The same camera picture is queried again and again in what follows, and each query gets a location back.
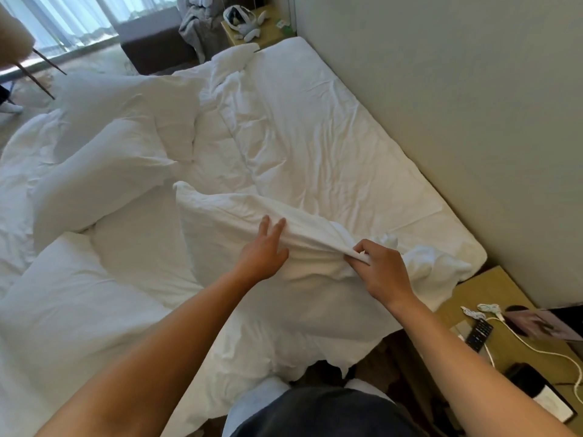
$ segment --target sheer curtain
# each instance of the sheer curtain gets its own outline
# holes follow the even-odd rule
[[[115,35],[113,26],[176,0],[0,0],[35,37],[35,49],[60,55]]]

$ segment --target person's right hand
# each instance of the person's right hand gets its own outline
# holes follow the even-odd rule
[[[363,239],[354,251],[365,252],[370,257],[368,265],[345,255],[344,260],[364,281],[368,292],[388,310],[396,304],[416,300],[401,254],[375,242]]]

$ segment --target foot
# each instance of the foot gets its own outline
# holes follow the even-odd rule
[[[22,106],[18,106],[16,104],[10,104],[9,102],[3,102],[0,104],[0,113],[15,113],[19,114],[22,113],[24,108]]]

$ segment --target mattress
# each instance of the mattress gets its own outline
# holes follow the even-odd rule
[[[209,80],[200,94],[193,161],[179,163],[177,180],[206,195],[272,198],[363,238],[393,234],[405,248],[434,247],[471,265],[463,279],[484,263],[482,246],[302,38],[223,73],[216,63],[176,73]],[[35,258],[30,191],[54,167],[59,123],[58,110],[26,123],[0,160],[0,297]],[[167,308],[201,288],[172,183],[105,216],[86,234],[107,272]],[[234,313],[164,435],[182,437],[225,414],[267,375],[297,379],[317,360],[345,372],[377,343],[310,336]]]

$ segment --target wooden nightstand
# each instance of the wooden nightstand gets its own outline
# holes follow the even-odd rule
[[[496,267],[458,285],[451,299],[444,302],[436,314],[448,328],[463,320],[468,320],[470,324],[473,324],[473,320],[462,313],[460,306],[476,310],[478,303],[497,303],[503,312],[510,305],[534,308],[532,302],[528,300],[506,272],[501,267]],[[492,322],[492,325],[494,331],[488,338],[487,345],[498,371],[506,371],[514,362],[526,362],[552,384],[573,383],[577,380],[577,368],[572,362],[558,356],[538,354],[520,343],[501,323]],[[524,340],[537,350],[565,354],[579,365],[583,365],[583,362],[563,341],[535,341],[528,338],[524,338]],[[578,414],[567,426],[577,435],[583,436],[583,405],[575,398],[572,386],[555,385],[555,388],[575,408]]]
[[[259,7],[253,11],[253,13],[258,17],[264,10],[266,10],[269,14],[269,19],[264,21],[261,25],[261,36],[259,38],[255,38],[251,41],[251,43],[258,43],[260,49],[265,49],[266,47],[273,46],[274,44],[279,43],[281,40],[289,38],[286,34],[284,34],[281,29],[277,28],[275,25],[281,19],[281,14],[278,12],[275,7],[271,5]],[[229,38],[229,44],[232,46],[238,46],[239,44],[245,44],[245,41],[242,39],[236,39],[235,35],[238,32],[231,29],[226,21],[221,22],[227,37]]]

